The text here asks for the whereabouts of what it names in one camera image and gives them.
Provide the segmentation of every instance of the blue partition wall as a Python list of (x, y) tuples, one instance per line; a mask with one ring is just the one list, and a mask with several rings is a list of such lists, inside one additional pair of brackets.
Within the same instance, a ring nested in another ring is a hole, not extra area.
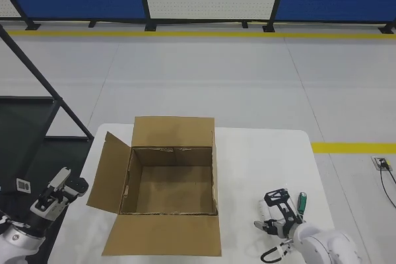
[(18, 0), (33, 18), (145, 18), (141, 0)]
[(396, 0), (280, 0), (276, 20), (392, 21)]
[[(145, 18), (142, 0), (18, 0), (30, 18)], [(389, 22), (396, 0), (280, 0), (276, 20)]]

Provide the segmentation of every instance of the yellow floor line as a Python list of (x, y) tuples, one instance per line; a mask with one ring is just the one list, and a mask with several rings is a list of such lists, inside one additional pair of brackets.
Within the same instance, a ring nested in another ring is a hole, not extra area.
[(12, 36), (70, 37), (217, 37), (217, 38), (327, 38), (327, 39), (386, 39), (396, 40), (396, 34), (324, 34), (324, 33), (264, 33), (264, 32), (144, 32), (144, 31), (54, 31), (9, 30)]
[(396, 154), (396, 143), (312, 143), (316, 154)]

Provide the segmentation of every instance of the robotic hand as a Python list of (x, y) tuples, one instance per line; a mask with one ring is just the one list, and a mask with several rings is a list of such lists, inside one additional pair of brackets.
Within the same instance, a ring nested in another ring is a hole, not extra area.
[(25, 257), (38, 252), (46, 239), (47, 229), (63, 210), (77, 197), (86, 193), (88, 183), (85, 179), (68, 180), (70, 174), (71, 171), (67, 168), (62, 168), (57, 173), (32, 204), (30, 212), (22, 223), (12, 221), (6, 215), (0, 220), (0, 224), (11, 223), (7, 231), (0, 235), (0, 264), (27, 263)]
[[(276, 263), (292, 250), (298, 250), (308, 264), (360, 264), (361, 258), (356, 251), (356, 245), (346, 234), (337, 231), (322, 231), (314, 225), (296, 216), (288, 204), (290, 196), (286, 189), (278, 189), (265, 194), (264, 201), (269, 207), (277, 206), (283, 219), (269, 219), (263, 222), (255, 221), (258, 229), (279, 238), (285, 239), (279, 247), (274, 247), (261, 256), (264, 263)], [(281, 257), (267, 261), (265, 257), (279, 251)]]

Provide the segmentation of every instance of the green handle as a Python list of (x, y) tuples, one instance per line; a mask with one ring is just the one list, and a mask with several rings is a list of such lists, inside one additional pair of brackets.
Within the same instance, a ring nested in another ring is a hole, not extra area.
[(304, 212), (305, 212), (305, 207), (306, 207), (306, 198), (307, 195), (304, 192), (301, 192), (299, 194), (299, 198), (298, 198), (298, 214), (303, 217), (304, 216)]

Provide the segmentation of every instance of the electrical outlet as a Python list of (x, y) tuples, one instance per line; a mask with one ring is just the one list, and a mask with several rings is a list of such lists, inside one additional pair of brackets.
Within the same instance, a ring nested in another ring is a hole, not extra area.
[(390, 162), (385, 157), (372, 156), (371, 159), (372, 159), (372, 162), (374, 163), (374, 166), (376, 167), (376, 169), (378, 171), (380, 171), (380, 170), (383, 171), (383, 172), (387, 171), (386, 168), (382, 168), (381, 167), (381, 162), (380, 162), (381, 159), (384, 159), (387, 162), (387, 164), (389, 165), (390, 171), (393, 171), (393, 168), (391, 167)]

